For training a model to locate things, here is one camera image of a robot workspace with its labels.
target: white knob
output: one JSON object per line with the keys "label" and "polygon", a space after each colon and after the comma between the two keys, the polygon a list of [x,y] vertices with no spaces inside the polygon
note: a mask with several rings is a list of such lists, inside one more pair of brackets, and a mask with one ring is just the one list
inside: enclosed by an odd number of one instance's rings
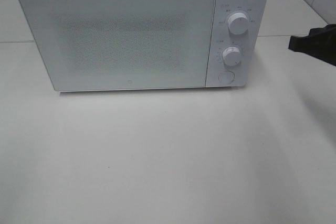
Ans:
{"label": "white knob", "polygon": [[226,48],[223,52],[224,64],[233,67],[241,62],[242,53],[237,47]]}
{"label": "white knob", "polygon": [[245,13],[233,13],[227,22],[230,32],[234,35],[240,35],[247,31],[249,18]]}

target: control panel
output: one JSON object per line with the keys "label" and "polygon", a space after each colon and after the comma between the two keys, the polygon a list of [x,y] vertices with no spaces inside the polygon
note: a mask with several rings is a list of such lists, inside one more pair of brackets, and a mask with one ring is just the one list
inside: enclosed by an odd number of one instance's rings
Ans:
{"label": "control panel", "polygon": [[216,0],[206,87],[243,86],[266,0]]}

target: black object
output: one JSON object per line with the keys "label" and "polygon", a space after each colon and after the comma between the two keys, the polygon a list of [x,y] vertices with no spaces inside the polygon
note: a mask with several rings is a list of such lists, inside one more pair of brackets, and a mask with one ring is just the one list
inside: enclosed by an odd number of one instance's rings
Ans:
{"label": "black object", "polygon": [[291,36],[288,49],[336,66],[336,24],[311,29],[305,37]]}

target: microwave door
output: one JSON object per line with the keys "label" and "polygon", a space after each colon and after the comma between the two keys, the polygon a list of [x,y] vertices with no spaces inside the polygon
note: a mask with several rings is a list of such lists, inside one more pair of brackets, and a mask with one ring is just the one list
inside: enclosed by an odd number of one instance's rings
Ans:
{"label": "microwave door", "polygon": [[20,0],[57,91],[204,87],[214,0]]}

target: microwave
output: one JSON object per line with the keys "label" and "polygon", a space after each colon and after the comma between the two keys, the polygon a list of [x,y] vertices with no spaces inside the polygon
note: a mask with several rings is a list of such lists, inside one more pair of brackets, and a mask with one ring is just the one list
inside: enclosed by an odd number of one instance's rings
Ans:
{"label": "microwave", "polygon": [[266,0],[19,0],[56,91],[244,86]]}

